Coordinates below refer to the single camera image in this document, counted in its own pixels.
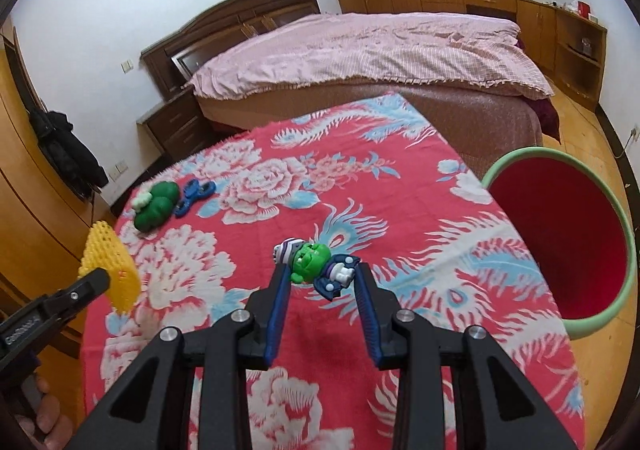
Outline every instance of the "tablecloth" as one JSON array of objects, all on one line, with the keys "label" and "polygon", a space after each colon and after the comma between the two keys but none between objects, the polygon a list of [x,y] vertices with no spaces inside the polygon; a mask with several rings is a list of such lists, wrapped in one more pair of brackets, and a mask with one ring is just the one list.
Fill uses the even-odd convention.
[{"label": "tablecloth", "polygon": [[[112,311],[104,297],[89,308],[88,410],[162,327],[201,329],[243,307],[270,280],[273,246],[300,237],[361,257],[403,307],[438,327],[487,328],[583,446],[577,368],[544,278],[490,194],[401,96],[271,123],[141,189],[193,177],[215,181],[218,192],[186,217],[146,235],[135,231],[129,208],[117,222],[143,290],[130,315]],[[453,449],[449,379],[445,373]],[[256,450],[390,447],[398,375],[368,359],[353,289],[330,303],[312,286],[294,286],[279,356],[270,370],[247,373],[247,394]]]}]

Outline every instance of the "wooden wardrobe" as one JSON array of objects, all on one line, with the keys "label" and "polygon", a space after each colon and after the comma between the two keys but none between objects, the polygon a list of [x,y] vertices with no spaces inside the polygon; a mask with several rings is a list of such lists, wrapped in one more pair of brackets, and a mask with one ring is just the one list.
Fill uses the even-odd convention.
[{"label": "wooden wardrobe", "polygon": [[[89,227],[97,220],[113,222],[113,217],[99,195],[91,202],[78,199],[40,152],[10,68],[10,58],[14,72],[20,62],[21,82],[33,91],[17,38],[12,34],[7,45],[1,39],[0,311],[11,315],[30,300],[71,284]],[[84,318],[78,316],[41,353],[38,371],[75,423],[83,416],[78,358]]]}]

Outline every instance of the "silver screw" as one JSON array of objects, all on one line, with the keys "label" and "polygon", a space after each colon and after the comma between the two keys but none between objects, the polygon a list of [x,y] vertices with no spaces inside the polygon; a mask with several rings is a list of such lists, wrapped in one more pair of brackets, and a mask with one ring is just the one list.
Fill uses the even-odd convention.
[{"label": "silver screw", "polygon": [[469,336],[475,340],[482,340],[486,338],[486,329],[479,325],[472,325],[469,328]]},{"label": "silver screw", "polygon": [[396,318],[401,322],[412,322],[415,318],[415,313],[410,309],[401,309],[396,313]]},{"label": "silver screw", "polygon": [[231,320],[234,322],[246,322],[251,318],[251,313],[249,313],[246,309],[236,309],[233,313],[231,313]]},{"label": "silver screw", "polygon": [[178,337],[178,330],[175,327],[165,327],[160,332],[160,339],[163,342],[173,342]]}]

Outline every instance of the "baseboard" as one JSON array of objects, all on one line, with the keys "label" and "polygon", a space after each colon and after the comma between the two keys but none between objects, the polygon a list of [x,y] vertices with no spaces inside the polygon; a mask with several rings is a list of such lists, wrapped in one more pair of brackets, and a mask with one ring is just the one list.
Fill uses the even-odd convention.
[{"label": "baseboard", "polygon": [[[623,146],[618,138],[618,135],[613,129],[613,125],[609,122],[607,115],[600,105],[595,109],[598,122],[602,126],[607,141],[611,147],[611,150],[616,156],[620,156]],[[631,210],[631,220],[636,235],[636,247],[640,246],[640,235],[638,234],[638,226],[640,225],[640,190],[638,190],[638,182],[634,177],[631,164],[629,163],[626,153],[623,153],[620,159],[617,159],[618,170],[622,176],[622,181],[625,184],[626,200],[629,203],[629,209]],[[640,294],[638,295],[638,310],[640,311]],[[626,416],[628,416],[632,405],[636,401],[638,391],[640,390],[640,336],[638,335],[638,326],[640,325],[640,318],[636,318],[636,332],[634,336],[633,346],[631,349],[631,358],[629,359],[629,365],[626,368],[625,381],[622,384],[622,390],[618,397],[616,407],[611,414],[609,424],[607,425],[598,446],[603,444],[609,437],[614,435],[625,422]]]},{"label": "baseboard", "polygon": [[119,198],[116,199],[116,201],[111,205],[111,213],[114,216],[119,217],[120,214],[122,214],[122,211],[124,210],[124,207],[126,206],[127,201],[129,200],[134,189],[145,183],[145,181],[150,180],[153,176],[158,175],[160,172],[162,172],[164,169],[167,169],[172,164],[173,162],[169,158],[169,156],[167,156],[166,154],[162,154],[148,167],[148,169],[145,170],[145,172],[140,174],[137,180],[131,183],[129,188],[127,188]]}]

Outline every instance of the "yellow foam net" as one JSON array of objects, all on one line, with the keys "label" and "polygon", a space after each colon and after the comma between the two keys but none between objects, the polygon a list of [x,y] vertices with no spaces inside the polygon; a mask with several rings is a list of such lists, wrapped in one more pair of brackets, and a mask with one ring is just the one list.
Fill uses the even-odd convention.
[{"label": "yellow foam net", "polygon": [[116,232],[105,221],[89,230],[78,277],[96,268],[104,268],[111,279],[107,297],[120,315],[130,313],[140,295],[140,279],[136,265]]}]

